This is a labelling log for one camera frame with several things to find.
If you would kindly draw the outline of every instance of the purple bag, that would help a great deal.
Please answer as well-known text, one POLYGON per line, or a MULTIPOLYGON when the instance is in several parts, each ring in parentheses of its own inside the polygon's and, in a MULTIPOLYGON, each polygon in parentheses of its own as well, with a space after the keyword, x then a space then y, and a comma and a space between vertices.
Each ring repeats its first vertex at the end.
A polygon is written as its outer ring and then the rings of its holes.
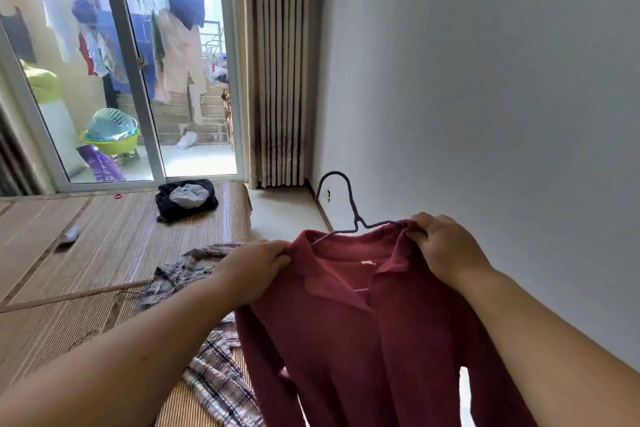
POLYGON ((80 157, 84 159, 84 162, 89 164, 95 177, 96 182, 114 182, 114 181, 126 181, 127 178, 118 169, 118 166, 111 157, 108 157, 100 152, 94 145, 83 145, 76 148, 80 157))

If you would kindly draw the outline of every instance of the plaid shirt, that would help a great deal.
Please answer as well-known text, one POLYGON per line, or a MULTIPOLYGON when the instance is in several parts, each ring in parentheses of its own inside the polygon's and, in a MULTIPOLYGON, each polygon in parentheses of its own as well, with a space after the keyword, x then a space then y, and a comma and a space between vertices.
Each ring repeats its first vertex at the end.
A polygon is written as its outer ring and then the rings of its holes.
MULTIPOLYGON (((154 281, 142 293, 140 310, 149 309, 185 286, 211 274, 216 264, 240 245, 225 243, 185 253, 177 262, 156 269, 154 281)), ((240 346, 236 318, 231 312, 213 329, 182 377, 207 411, 223 425, 262 427, 264 422, 253 391, 230 348, 240 346)))

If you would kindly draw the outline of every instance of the bamboo mat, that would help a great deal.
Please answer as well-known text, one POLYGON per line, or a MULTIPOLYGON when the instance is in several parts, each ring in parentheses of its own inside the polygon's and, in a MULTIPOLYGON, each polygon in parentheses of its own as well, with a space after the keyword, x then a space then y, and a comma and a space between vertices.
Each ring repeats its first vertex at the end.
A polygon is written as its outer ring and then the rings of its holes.
MULTIPOLYGON (((206 245, 244 242, 248 193, 214 183, 218 209, 173 225, 156 222, 156 191, 0 198, 0 306, 153 277, 158 264, 206 245), (56 248, 73 226, 73 246, 56 248)), ((53 358, 131 318, 137 298, 105 293, 0 315, 0 391, 53 358)), ((235 352, 242 368, 244 359, 235 352)), ((216 426, 182 381, 157 425, 216 426)))

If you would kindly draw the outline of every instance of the clothes hanger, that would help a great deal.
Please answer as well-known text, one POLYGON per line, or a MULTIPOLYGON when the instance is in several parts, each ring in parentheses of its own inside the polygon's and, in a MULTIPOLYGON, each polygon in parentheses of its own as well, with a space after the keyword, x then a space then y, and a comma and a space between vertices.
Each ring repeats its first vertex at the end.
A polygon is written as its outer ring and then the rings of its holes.
POLYGON ((320 183, 318 184, 318 190, 316 192, 316 200, 320 197, 320 191, 322 190, 322 184, 324 180, 327 179, 329 176, 333 176, 333 175, 340 176, 345 181, 347 181, 347 189, 349 191, 349 203, 351 204, 351 210, 353 211, 354 229, 353 230, 337 230, 337 231, 331 232, 329 234, 326 234, 322 238, 314 241, 311 244, 311 246, 316 245, 317 243, 321 242, 325 238, 328 238, 333 235, 337 235, 338 233, 356 233, 358 231, 358 223, 362 223, 362 226, 365 227, 367 230, 380 227, 382 225, 399 225, 400 227, 403 227, 403 228, 406 227, 405 223, 400 223, 399 221, 380 221, 379 223, 374 223, 373 225, 367 225, 367 223, 365 223, 365 221, 362 219, 362 216, 360 216, 360 214, 358 213, 356 202, 353 200, 353 191, 351 190, 351 181, 349 181, 349 178, 346 176, 346 174, 340 171, 327 172, 324 176, 322 176, 322 178, 320 179, 320 183))

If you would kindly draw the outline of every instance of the hand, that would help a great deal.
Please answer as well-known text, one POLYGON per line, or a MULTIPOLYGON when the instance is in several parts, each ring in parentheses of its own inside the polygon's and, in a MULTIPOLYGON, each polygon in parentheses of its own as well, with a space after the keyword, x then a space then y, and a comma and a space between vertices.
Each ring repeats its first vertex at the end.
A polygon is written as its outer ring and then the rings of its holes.
POLYGON ((211 279, 228 298, 230 309, 255 301, 291 259, 279 255, 289 245, 284 240, 246 243, 216 266, 211 279))
POLYGON ((418 213, 411 220, 424 233, 408 232, 407 236, 420 247, 431 272, 458 292, 476 272, 495 270, 473 235, 449 216, 418 213))

